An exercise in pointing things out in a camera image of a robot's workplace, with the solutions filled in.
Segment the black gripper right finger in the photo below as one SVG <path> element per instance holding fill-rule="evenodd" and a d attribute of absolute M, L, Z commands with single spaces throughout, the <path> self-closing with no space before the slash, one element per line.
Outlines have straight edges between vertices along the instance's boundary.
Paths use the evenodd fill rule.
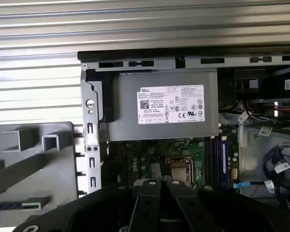
<path fill-rule="evenodd" d="M 231 190 L 194 191 L 179 180 L 168 181 L 176 217 L 168 232 L 290 232 L 290 212 Z"/>

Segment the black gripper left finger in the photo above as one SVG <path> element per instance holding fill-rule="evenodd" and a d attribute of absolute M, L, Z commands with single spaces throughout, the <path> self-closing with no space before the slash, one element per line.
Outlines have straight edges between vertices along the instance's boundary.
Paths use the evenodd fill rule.
<path fill-rule="evenodd" d="M 157 232 L 160 223 L 161 182 L 149 179 L 133 198 L 132 189 L 115 184 L 34 217 L 16 232 Z"/>

